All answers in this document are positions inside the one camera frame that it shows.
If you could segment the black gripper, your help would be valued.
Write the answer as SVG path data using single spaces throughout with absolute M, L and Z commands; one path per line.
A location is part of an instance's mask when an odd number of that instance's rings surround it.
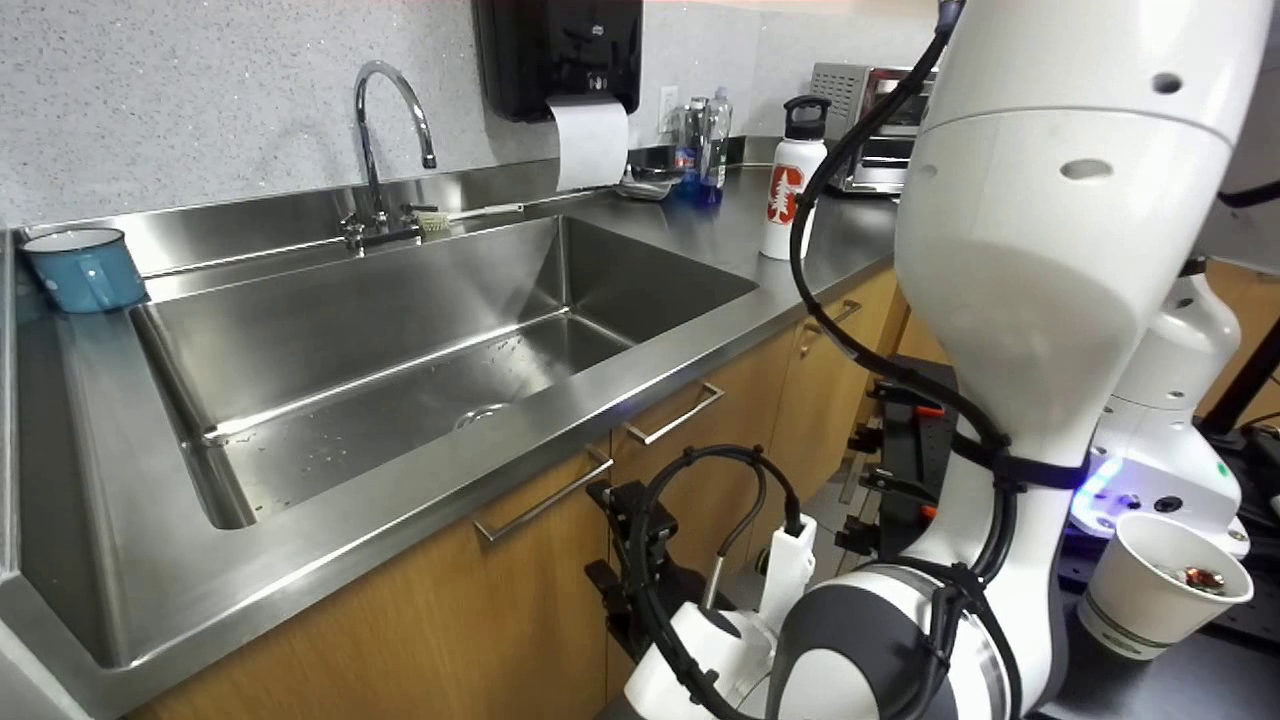
M 590 481 L 589 495 L 608 520 L 611 557 L 589 558 L 584 574 L 604 604 L 608 636 L 627 654 L 639 654 L 652 630 L 639 621 L 634 592 L 649 588 L 660 611 L 672 614 L 697 596 L 697 570 L 672 558 L 667 540 L 675 534 L 675 515 L 652 501 L 639 481 Z

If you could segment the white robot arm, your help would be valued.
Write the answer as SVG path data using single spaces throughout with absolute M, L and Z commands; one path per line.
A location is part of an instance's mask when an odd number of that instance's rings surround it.
M 1060 676 L 1054 548 L 1109 400 L 1157 333 L 1230 164 L 1275 0 L 934 0 L 896 85 L 925 102 L 896 280 L 953 356 L 934 520 L 812 579 L 797 513 L 753 611 L 665 606 L 623 548 L 639 720 L 1022 720 Z

